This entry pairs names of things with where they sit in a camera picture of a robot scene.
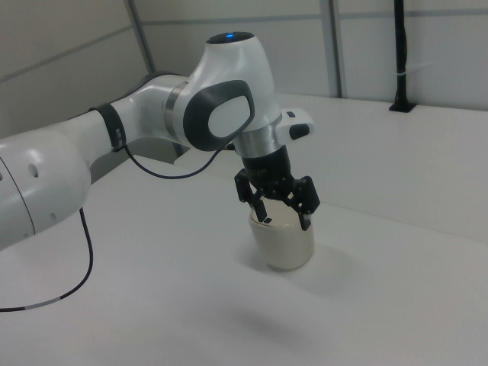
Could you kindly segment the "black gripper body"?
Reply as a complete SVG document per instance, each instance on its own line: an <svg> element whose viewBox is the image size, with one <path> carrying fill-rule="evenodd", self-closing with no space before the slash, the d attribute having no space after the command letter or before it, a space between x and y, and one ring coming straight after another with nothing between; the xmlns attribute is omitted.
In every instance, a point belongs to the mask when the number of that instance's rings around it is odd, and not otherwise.
<svg viewBox="0 0 488 366"><path fill-rule="evenodd" d="M256 191L269 199L285 199L291 192L294 177L287 147L266 156L242 159L246 175Z"/></svg>

